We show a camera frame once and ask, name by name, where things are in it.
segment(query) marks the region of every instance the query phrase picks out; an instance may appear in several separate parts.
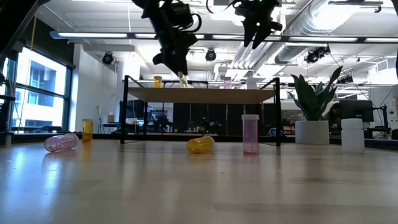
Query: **ceiling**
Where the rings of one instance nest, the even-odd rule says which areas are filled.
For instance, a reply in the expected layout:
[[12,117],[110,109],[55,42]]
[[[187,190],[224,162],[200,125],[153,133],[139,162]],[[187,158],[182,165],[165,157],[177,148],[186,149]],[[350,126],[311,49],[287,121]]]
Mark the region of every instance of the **ceiling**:
[[[305,5],[307,0],[297,0],[296,5],[287,11],[286,21]],[[331,35],[398,35],[398,16],[390,0],[384,1],[382,11],[374,13],[375,7],[362,7],[354,13],[343,25],[335,29]],[[196,12],[205,11],[204,4],[192,6],[191,10]],[[153,32],[148,19],[141,19],[142,9],[126,3],[104,3],[95,1],[72,1],[72,0],[51,0],[40,7],[37,16],[55,30],[59,31],[84,31],[84,32]],[[201,14],[203,25],[198,33],[212,34],[242,34],[243,27],[234,25],[231,21],[213,20],[211,15]],[[156,40],[95,40],[90,41],[91,45],[134,45],[145,61],[141,73],[153,75],[155,73],[168,73],[170,70],[163,65],[153,65],[152,57],[159,53],[160,45]],[[191,48],[187,56],[189,70],[213,71],[216,63],[230,63],[237,51],[240,42],[237,41],[198,41]],[[217,59],[215,62],[206,62],[205,54],[207,49],[215,49]],[[330,76],[337,68],[335,60],[344,66],[344,69],[355,67],[359,64],[373,66],[376,58],[394,56],[397,54],[398,45],[366,45],[366,44],[330,44],[331,53],[334,59],[327,56],[317,64],[304,69],[301,66],[303,56],[297,57],[297,66],[282,67],[276,73],[303,74],[313,79]],[[261,80],[270,78],[267,68],[262,69],[255,77]],[[367,70],[358,70],[354,74],[354,80],[362,82],[366,79]]]

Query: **security camera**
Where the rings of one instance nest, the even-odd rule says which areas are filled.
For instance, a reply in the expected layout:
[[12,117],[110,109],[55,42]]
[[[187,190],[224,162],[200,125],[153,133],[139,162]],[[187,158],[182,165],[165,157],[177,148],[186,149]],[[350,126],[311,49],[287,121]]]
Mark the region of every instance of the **security camera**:
[[212,62],[214,60],[216,60],[216,52],[214,51],[214,49],[208,49],[207,53],[206,53],[206,61],[208,62]]
[[114,58],[112,56],[112,52],[106,52],[104,57],[102,58],[102,62],[105,65],[112,65],[114,62]]

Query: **wooden tabletop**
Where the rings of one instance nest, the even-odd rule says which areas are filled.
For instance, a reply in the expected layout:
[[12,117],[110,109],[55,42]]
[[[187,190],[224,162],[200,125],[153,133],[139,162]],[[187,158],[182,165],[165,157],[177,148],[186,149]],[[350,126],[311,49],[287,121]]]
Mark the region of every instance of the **wooden tabletop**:
[[145,102],[160,103],[261,103],[275,95],[274,90],[224,90],[204,88],[129,88],[129,93]]

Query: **ventilation duct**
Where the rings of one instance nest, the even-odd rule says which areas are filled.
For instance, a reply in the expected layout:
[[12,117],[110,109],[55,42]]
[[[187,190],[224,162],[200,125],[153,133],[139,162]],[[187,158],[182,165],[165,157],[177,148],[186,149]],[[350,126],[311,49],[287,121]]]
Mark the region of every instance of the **ventilation duct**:
[[[358,6],[329,5],[327,0],[313,0],[282,34],[328,35],[344,24],[356,9]],[[288,64],[306,49],[306,46],[273,43],[255,66],[255,72],[257,73],[264,63]]]

